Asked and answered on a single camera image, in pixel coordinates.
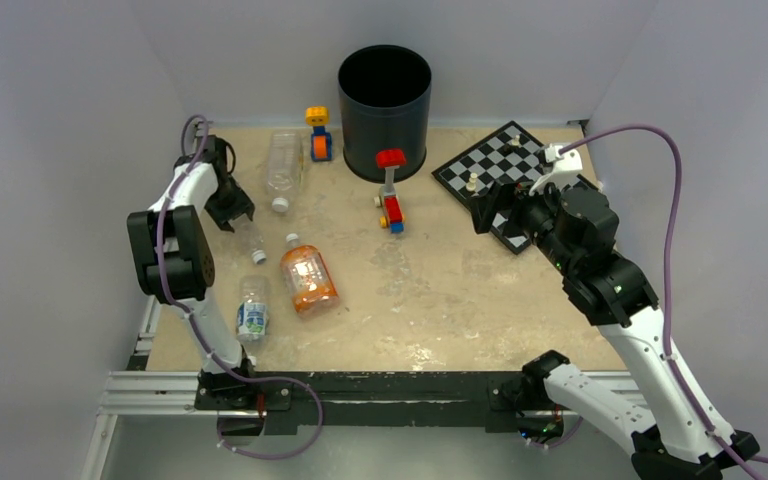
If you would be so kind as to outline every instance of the plastic bottle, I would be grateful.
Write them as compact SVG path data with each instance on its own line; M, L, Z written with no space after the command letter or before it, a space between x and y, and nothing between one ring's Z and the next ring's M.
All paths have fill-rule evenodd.
M252 262L260 265L266 261L266 252L263 251L263 235L257 225L254 224L247 215L240 215L231 221L231 226L237 234L237 237L243 242L243 248L246 253L251 255Z
M281 258L281 271L299 316L310 317L340 303L319 250L302 245L295 233L287 235L286 240L288 251Z
M266 335L269 323L269 280L262 275L249 275L240 280L242 303L237 310L237 340L257 341Z
M285 213L301 187L302 140L296 132L275 132L269 147L266 188L272 199L272 210Z

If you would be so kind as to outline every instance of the white chess piece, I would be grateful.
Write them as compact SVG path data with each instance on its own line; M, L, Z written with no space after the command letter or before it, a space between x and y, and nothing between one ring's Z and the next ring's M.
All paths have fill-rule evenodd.
M469 174L469 181L466 182L466 191L467 192L474 192L475 191L475 183L478 180L478 174L477 173L470 173Z

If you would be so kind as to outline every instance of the white bracket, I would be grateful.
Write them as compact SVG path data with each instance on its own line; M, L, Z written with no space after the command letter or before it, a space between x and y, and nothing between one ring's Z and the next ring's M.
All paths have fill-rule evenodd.
M528 191L529 195L543 193L543 190L549 183L554 183L558 189L562 189L572 184L578 174L581 173L583 164L578 150L573 149L563 155L558 153L565 145L563 143L551 143L546 147L546 162L551 165L551 171L534 182L534 185Z
M631 434L643 433L655 425L652 412L588 377L575 365L561 365L553 369L543 384L553 402L584 417L629 456L634 453Z

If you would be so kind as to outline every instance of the white wall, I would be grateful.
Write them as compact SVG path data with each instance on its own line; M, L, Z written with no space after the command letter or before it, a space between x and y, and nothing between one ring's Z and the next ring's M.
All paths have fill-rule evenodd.
M431 65L437 123L589 118L656 0L132 0L188 112L302 123L379 43Z
M685 157L676 342L768 453L768 1L659 2L589 129L632 121L665 128ZM654 135L620 135L591 154L623 251L663 292L672 159Z
M0 1L0 478L77 478L183 115L126 1Z

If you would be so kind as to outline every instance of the chessboard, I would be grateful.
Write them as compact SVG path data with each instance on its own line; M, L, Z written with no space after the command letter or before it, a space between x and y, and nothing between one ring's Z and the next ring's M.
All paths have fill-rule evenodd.
M518 139L518 146L512 146L511 140ZM511 121L491 133L460 155L446 162L431 172L464 207L469 209L469 198L481 195L490 189L494 181L519 183L537 180L543 175L543 166L537 153L543 144L516 122ZM471 173L478 175L475 191L466 189ZM571 184L578 188L594 188L581 175ZM529 245L524 234L505 236L502 231L508 221L509 211L496 214L490 231L514 254L522 253Z

